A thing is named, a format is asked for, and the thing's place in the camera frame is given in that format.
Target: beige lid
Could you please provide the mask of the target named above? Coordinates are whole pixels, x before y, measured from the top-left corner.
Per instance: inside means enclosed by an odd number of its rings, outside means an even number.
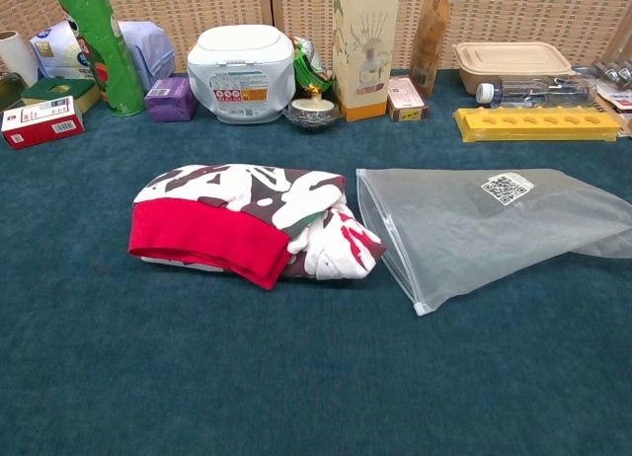
[[[454,46],[458,64],[480,75],[568,74],[571,64],[554,46],[532,42],[468,42]]]

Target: teal carpet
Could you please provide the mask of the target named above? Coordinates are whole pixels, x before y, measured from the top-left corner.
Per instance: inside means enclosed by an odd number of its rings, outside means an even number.
[[[632,200],[630,140],[464,145],[455,72],[430,104],[327,135],[98,106],[0,145],[0,455],[630,454],[631,261],[568,254],[420,319],[384,264],[265,292],[126,253],[135,194],[190,163],[342,173],[356,212],[358,167],[554,168]]]

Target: water bottle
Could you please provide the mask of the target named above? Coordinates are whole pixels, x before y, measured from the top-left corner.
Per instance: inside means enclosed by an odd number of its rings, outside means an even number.
[[[479,104],[489,104],[491,108],[573,108],[592,103],[591,89],[582,78],[482,83],[476,90],[476,101]]]

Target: patterned fabric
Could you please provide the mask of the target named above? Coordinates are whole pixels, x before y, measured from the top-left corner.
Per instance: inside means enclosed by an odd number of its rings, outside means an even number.
[[[347,208],[345,183],[344,177],[326,172],[254,165],[189,165],[154,179],[134,203],[188,199],[246,213],[290,238],[287,250],[291,259],[284,276],[363,278],[384,253],[384,247]],[[149,261],[200,268],[176,261]]]

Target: red cuff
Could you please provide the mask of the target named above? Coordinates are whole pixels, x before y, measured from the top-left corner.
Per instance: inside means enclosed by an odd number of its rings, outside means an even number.
[[[272,289],[289,262],[289,237],[244,212],[161,198],[134,205],[129,252],[218,266]]]

